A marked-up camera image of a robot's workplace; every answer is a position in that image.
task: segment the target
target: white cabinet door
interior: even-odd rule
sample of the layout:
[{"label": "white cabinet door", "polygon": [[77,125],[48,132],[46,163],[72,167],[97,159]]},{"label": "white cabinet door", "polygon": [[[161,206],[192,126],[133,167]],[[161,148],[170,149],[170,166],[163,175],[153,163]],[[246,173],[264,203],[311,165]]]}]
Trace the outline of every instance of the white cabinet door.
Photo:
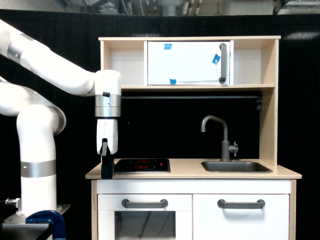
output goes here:
[{"label": "white cabinet door", "polygon": [[99,194],[98,239],[139,238],[192,240],[192,195]]},{"label": "white cabinet door", "polygon": [[[262,209],[230,209],[226,203],[256,203]],[[288,194],[194,194],[193,240],[288,240]]]}]

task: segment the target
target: cabinet handle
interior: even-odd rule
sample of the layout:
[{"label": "cabinet handle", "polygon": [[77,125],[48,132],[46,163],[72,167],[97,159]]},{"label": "cabinet handle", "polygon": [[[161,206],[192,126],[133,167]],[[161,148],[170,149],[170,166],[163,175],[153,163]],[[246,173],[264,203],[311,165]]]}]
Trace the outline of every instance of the cabinet handle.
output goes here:
[{"label": "cabinet handle", "polygon": [[265,204],[262,199],[257,202],[226,202],[223,199],[218,200],[218,207],[222,209],[263,209]]},{"label": "cabinet handle", "polygon": [[126,209],[164,209],[168,206],[168,201],[162,199],[160,202],[130,202],[128,199],[123,199],[121,205]]},{"label": "cabinet handle", "polygon": [[221,50],[221,77],[219,78],[219,83],[224,84],[227,79],[227,45],[221,43],[219,48]]}]

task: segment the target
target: stovetop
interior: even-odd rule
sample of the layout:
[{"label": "stovetop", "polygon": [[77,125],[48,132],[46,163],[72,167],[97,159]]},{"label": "stovetop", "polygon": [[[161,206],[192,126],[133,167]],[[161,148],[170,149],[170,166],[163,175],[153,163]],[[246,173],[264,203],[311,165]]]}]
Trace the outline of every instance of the stovetop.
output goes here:
[{"label": "stovetop", "polygon": [[170,173],[169,159],[139,158],[120,159],[114,166],[115,173]]}]

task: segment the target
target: stainless steel sink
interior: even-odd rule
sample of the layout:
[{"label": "stainless steel sink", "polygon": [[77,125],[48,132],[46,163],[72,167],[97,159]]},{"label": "stainless steel sink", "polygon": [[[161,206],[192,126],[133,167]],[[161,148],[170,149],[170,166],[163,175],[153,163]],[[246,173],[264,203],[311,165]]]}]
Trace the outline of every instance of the stainless steel sink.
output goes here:
[{"label": "stainless steel sink", "polygon": [[272,173],[272,170],[252,161],[204,161],[201,163],[204,169],[213,173]]}]

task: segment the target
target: black backdrop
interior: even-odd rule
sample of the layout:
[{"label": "black backdrop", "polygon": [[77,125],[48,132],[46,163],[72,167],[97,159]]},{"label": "black backdrop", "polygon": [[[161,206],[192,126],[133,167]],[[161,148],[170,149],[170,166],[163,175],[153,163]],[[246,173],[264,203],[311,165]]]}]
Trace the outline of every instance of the black backdrop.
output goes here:
[{"label": "black backdrop", "polygon": [[[297,239],[319,239],[320,15],[140,17],[0,10],[0,19],[91,72],[100,69],[98,37],[280,35],[278,164],[303,175],[297,181]],[[57,202],[71,204],[65,214],[67,239],[90,239],[91,186],[85,174],[99,163],[94,98],[69,95],[3,56],[0,76],[34,89],[64,111],[67,126],[55,136]],[[221,139],[213,139],[212,132],[222,128],[208,126],[214,130],[199,133],[201,119],[216,114],[227,121],[229,139],[239,143],[239,158],[257,158],[255,106],[248,100],[124,100],[117,157],[218,158],[219,147],[211,146]],[[0,115],[0,147],[0,200],[19,197],[16,117]]]}]

